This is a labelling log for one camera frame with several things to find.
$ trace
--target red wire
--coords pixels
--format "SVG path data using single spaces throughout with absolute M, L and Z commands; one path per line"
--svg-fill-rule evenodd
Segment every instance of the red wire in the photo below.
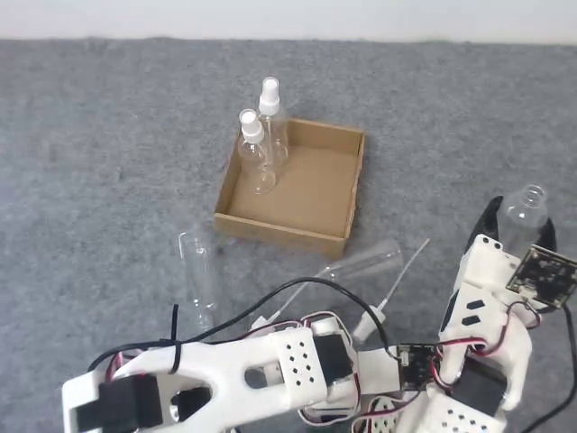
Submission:
M 497 352 L 501 346 L 503 345 L 503 341 L 505 341 L 505 335 L 507 334 L 507 328 L 508 328 L 508 324 L 511 320 L 511 311 L 513 311 L 513 307 L 515 307 L 517 304 L 521 304 L 524 305 L 526 309 L 530 309 L 530 311 L 532 311 L 535 314 L 535 318 L 536 318 L 536 325 L 532 326 L 532 327 L 528 327 L 527 329 L 535 329 L 536 327 L 538 327 L 539 325 L 541 325 L 541 315 L 539 313 L 537 313 L 534 309 L 531 309 L 529 307 L 529 305 L 521 300 L 518 300 L 516 302 L 513 302 L 511 305 L 508 306 L 507 308 L 507 322 L 505 322 L 505 325 L 503 325 L 503 328 L 501 329 L 501 334 L 499 336 L 499 341 L 497 342 L 497 344 L 495 346 L 493 346 L 491 349 L 489 350 L 477 350 L 474 349 L 474 353 L 478 356 L 489 356 L 494 354 L 495 352 Z

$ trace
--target open cardboard box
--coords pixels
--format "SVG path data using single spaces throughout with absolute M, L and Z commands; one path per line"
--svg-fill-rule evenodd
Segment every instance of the open cardboard box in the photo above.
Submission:
M 216 204 L 215 229 L 337 259 L 353 223 L 364 133 L 290 120 L 288 142 L 287 165 L 267 194 L 248 190 L 233 150 Z

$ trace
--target white spray nozzle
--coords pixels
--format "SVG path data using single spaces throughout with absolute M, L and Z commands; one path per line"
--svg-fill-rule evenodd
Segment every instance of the white spray nozzle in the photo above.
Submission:
M 247 108 L 239 114 L 244 140 L 249 143 L 260 143 L 264 138 L 264 129 L 254 110 Z
M 262 81 L 262 93 L 259 99 L 259 111 L 264 115 L 275 115 L 280 110 L 279 81 L 266 77 Z

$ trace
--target bottle neck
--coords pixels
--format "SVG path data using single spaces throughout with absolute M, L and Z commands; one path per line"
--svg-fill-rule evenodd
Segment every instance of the bottle neck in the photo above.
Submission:
M 521 193 L 521 203 L 525 207 L 537 209 L 545 203 L 545 191 L 537 185 L 525 187 Z

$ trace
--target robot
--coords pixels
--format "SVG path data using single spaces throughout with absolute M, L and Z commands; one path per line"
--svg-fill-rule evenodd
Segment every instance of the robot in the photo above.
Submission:
M 500 433 L 521 401 L 528 330 L 575 287 L 577 263 L 538 246 L 521 261 L 480 234 L 436 344 L 357 351 L 339 317 L 317 312 L 219 344 L 168 345 L 64 383 L 64 429 L 221 433 L 297 410 L 352 432 Z

